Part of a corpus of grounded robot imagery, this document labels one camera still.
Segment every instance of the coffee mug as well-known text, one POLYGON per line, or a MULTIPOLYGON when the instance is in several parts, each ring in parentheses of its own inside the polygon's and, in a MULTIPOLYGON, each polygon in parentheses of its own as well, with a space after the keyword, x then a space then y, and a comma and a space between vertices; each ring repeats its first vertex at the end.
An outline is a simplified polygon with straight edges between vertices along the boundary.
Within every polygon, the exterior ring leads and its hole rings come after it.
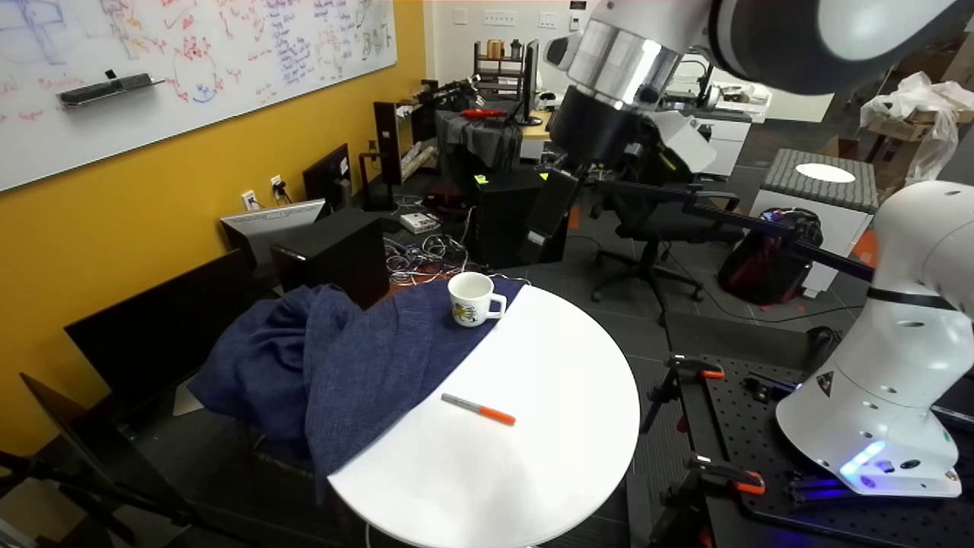
POLYGON ((449 278, 449 311, 458 325, 482 325, 508 311, 508 297, 493 292, 493 279, 479 270, 449 278))

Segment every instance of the yellow wall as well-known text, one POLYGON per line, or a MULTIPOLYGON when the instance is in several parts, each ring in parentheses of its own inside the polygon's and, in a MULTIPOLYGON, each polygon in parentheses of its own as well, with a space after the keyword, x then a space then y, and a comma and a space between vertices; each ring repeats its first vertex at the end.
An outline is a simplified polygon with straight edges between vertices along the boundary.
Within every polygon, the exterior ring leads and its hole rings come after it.
POLYGON ((396 21, 392 69, 0 194, 0 450, 53 434, 19 372, 85 405, 107 395, 67 323, 217 260, 217 215, 243 189, 271 204, 271 174, 299 193, 314 157, 375 140, 370 100, 411 97, 426 75, 422 0, 396 0, 396 21))

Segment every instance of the white robot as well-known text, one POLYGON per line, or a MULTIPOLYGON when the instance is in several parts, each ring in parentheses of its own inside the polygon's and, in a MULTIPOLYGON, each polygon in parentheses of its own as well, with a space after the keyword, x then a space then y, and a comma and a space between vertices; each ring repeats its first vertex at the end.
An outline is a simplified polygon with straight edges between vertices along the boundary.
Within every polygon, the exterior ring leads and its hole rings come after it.
MULTIPOLYGON (((974 0, 602 0, 584 36, 547 56, 572 75, 550 138, 574 161, 609 157, 625 115, 660 100, 688 49, 741 78, 837 90, 971 11, 974 0)), ((862 497, 949 498, 959 450, 932 405, 974 361, 974 187, 907 187, 878 207, 875 239, 862 317, 777 424, 862 497)))

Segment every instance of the blue cloth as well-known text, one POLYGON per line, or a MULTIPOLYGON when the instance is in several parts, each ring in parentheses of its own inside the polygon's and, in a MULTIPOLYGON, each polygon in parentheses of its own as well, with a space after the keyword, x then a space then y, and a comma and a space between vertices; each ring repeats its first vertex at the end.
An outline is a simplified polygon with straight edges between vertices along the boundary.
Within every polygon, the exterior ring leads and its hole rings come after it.
POLYGON ((295 288, 256 302, 213 345, 188 393, 210 411, 261 429, 269 442, 305 448, 305 407, 328 347, 362 311, 335 288, 295 288))
MULTIPOLYGON (((496 292, 517 297, 521 283, 496 292)), ((339 472, 401 413, 420 405, 496 323, 462 328, 448 283, 397 292, 369 308, 314 364, 305 434, 318 476, 339 472)))

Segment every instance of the pen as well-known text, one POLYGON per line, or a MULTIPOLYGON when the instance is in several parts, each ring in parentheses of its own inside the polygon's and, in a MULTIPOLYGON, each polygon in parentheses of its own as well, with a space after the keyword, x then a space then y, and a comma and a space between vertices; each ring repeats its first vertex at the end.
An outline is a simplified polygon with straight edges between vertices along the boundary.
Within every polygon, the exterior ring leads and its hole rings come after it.
POLYGON ((496 411, 496 407, 487 407, 487 405, 474 405, 474 403, 465 403, 465 399, 456 399, 449 393, 440 395, 448 405, 456 405, 456 407, 465 407, 465 411, 474 411, 487 419, 496 419, 496 424, 506 424, 506 426, 514 426, 514 416, 506 413, 506 411, 496 411))

